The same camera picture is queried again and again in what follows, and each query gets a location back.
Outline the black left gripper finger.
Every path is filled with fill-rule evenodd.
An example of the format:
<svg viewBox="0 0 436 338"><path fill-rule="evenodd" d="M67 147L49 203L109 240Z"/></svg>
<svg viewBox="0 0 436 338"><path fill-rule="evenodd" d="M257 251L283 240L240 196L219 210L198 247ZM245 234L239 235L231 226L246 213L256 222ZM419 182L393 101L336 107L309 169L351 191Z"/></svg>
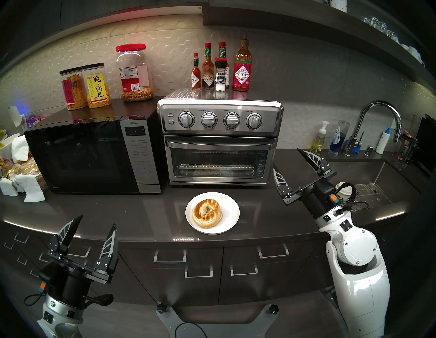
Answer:
<svg viewBox="0 0 436 338"><path fill-rule="evenodd" d="M49 243L49 253L56 253L66 256L68 247L74 238L77 228L83 218L83 215L75 217L73 220L63 226L57 234L53 234Z"/></svg>
<svg viewBox="0 0 436 338"><path fill-rule="evenodd" d="M99 258L96 261L96 269L103 273L114 274L118 263L118 231L114 223L103 243Z"/></svg>

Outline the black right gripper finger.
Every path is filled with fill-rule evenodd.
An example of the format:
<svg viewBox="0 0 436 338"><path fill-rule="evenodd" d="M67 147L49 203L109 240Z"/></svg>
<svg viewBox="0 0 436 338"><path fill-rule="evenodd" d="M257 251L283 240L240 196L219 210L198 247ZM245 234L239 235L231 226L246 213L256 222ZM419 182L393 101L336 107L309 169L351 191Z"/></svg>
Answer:
<svg viewBox="0 0 436 338"><path fill-rule="evenodd" d="M272 173L277 191L280 194L285 205L290 205L300 199L303 193L303 189L301 187L296 190L291 189L291 187L286 182L284 176L280 173L278 167L275 164L273 164Z"/></svg>
<svg viewBox="0 0 436 338"><path fill-rule="evenodd" d="M303 156L304 160L316 171L319 177L330 178L337 174L330 163L323 157L320 157L310 151L297 149Z"/></svg>

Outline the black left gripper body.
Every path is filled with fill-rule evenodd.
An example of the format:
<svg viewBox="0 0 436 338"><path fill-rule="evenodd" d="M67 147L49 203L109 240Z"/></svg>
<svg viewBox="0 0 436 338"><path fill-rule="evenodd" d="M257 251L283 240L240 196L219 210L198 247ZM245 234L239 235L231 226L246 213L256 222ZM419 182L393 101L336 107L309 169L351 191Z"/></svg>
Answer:
<svg viewBox="0 0 436 338"><path fill-rule="evenodd" d="M40 279L48 286L48 295L67 306L86 309L91 304L108 306L112 294L97 297L88 295L92 282L110 284L113 274L85 266L67 256L47 252L48 263L40 270Z"/></svg>

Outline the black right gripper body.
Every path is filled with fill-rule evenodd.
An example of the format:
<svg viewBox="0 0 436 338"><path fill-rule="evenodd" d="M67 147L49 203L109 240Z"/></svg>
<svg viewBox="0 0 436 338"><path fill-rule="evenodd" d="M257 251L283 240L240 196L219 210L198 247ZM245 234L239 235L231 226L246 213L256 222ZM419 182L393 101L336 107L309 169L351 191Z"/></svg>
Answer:
<svg viewBox="0 0 436 338"><path fill-rule="evenodd" d="M298 201L304 204L314 219L323 216L339 205L340 200L335 193L336 188L329 182L329 179L318 177L301 187L303 193Z"/></svg>

